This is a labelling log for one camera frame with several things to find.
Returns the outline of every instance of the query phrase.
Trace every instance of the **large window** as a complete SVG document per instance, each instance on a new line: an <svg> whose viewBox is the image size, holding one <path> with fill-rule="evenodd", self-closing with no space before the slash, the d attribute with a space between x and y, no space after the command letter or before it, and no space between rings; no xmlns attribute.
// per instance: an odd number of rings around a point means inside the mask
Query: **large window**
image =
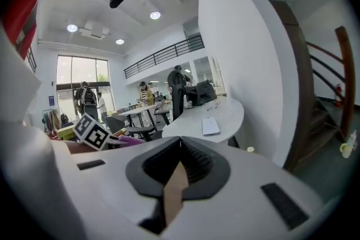
<svg viewBox="0 0 360 240"><path fill-rule="evenodd" d="M106 60L58 56L56 74L57 103L69 120L75 120L76 115L81 117L74 106L74 95L83 81L86 81L96 94L101 92L107 111L114 111Z"/></svg>

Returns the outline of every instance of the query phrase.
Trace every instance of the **smartphone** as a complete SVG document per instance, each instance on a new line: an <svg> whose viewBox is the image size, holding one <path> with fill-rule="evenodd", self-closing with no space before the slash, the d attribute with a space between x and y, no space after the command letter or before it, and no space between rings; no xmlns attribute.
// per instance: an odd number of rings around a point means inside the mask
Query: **smartphone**
<svg viewBox="0 0 360 240"><path fill-rule="evenodd" d="M203 136L217 135L220 133L218 123L215 117L202 119L202 134Z"/></svg>

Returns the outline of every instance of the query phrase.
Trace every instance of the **person in yellow clothing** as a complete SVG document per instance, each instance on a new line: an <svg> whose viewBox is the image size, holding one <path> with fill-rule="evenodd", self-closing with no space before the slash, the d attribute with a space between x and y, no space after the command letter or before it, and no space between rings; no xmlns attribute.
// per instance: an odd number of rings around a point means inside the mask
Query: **person in yellow clothing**
<svg viewBox="0 0 360 240"><path fill-rule="evenodd" d="M142 107L151 106L154 101L151 89L146 85L146 83L144 81L142 81L140 83L140 87L141 87L141 90L140 90L141 106ZM154 109L149 109L151 115L154 114L153 110ZM147 113L147 111L144 111L143 115L144 115L143 124L145 127L149 127L151 125L151 120L150 120L149 114Z"/></svg>

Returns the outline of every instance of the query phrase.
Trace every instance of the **yellow jacket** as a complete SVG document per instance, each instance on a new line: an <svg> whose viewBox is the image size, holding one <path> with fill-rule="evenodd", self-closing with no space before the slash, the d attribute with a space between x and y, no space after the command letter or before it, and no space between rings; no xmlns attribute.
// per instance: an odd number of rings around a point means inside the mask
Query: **yellow jacket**
<svg viewBox="0 0 360 240"><path fill-rule="evenodd" d="M152 92L151 92L151 90L150 90L150 88L148 88L147 89L147 91L145 91L145 97L147 98L146 99L146 103L148 104L148 105L152 105L153 104L153 102L154 102L154 99L153 99L153 97L152 97Z"/></svg>

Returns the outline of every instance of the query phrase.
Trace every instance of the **red fire extinguisher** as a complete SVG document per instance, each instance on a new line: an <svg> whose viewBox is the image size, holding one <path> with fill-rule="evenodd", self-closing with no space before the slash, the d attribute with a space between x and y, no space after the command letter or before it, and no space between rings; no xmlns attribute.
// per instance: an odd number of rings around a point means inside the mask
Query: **red fire extinguisher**
<svg viewBox="0 0 360 240"><path fill-rule="evenodd" d="M337 86L335 86L335 88L336 88L336 90L337 90L340 94L342 93L343 89L341 88L340 83L339 83ZM340 106L341 106L341 99L340 99L340 97L339 97L337 94L335 94L335 106L336 106L336 107L340 107Z"/></svg>

